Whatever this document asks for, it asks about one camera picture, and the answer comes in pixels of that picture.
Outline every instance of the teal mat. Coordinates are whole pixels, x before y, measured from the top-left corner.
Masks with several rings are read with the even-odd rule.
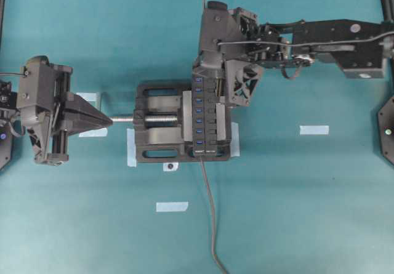
[[[260,22],[380,22],[380,0],[219,0]],[[1,71],[34,55],[74,68],[74,92],[103,92],[131,113],[147,79],[189,79],[201,0],[6,0]],[[379,151],[376,111],[388,78],[350,80],[316,63],[288,81],[266,70],[249,108],[233,111],[241,157],[207,163],[217,252],[230,273],[394,271],[394,167]],[[301,137],[300,125],[330,135]],[[69,141],[70,162],[37,166],[27,137],[0,175],[0,273],[218,273],[197,164],[127,167],[126,126]],[[186,212],[156,202],[188,201]]]

